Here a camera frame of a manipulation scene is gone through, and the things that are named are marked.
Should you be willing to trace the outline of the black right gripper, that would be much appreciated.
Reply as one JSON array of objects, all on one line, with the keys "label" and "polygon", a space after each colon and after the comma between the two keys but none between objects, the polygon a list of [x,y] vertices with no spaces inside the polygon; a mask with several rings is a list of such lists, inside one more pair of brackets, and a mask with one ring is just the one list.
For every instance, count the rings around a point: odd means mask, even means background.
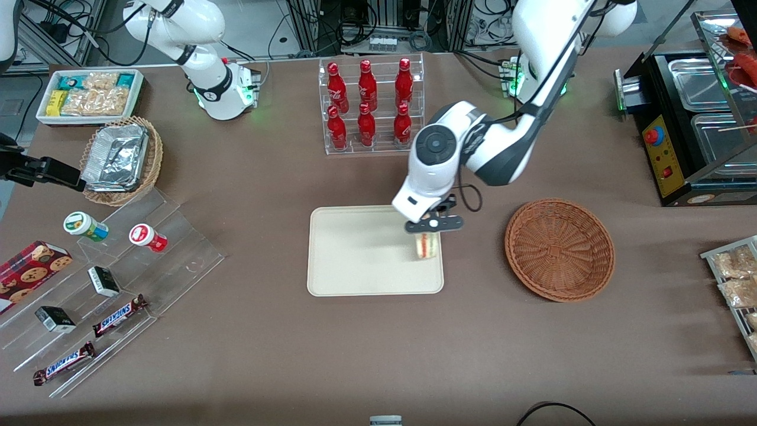
[{"label": "black right gripper", "polygon": [[53,183],[76,192],[86,188],[79,169],[53,157],[42,157],[40,161],[26,156],[24,149],[5,133],[1,134],[1,179],[24,186],[33,186],[35,182]]}]

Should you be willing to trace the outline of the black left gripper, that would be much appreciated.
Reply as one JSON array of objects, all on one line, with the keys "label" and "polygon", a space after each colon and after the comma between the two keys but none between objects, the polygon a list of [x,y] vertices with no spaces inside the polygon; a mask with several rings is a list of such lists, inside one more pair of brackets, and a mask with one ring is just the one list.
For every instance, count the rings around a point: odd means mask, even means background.
[{"label": "black left gripper", "polygon": [[405,231],[408,234],[435,234],[462,229],[463,218],[451,213],[456,205],[457,198],[444,199],[439,205],[428,210],[418,222],[406,222]]}]

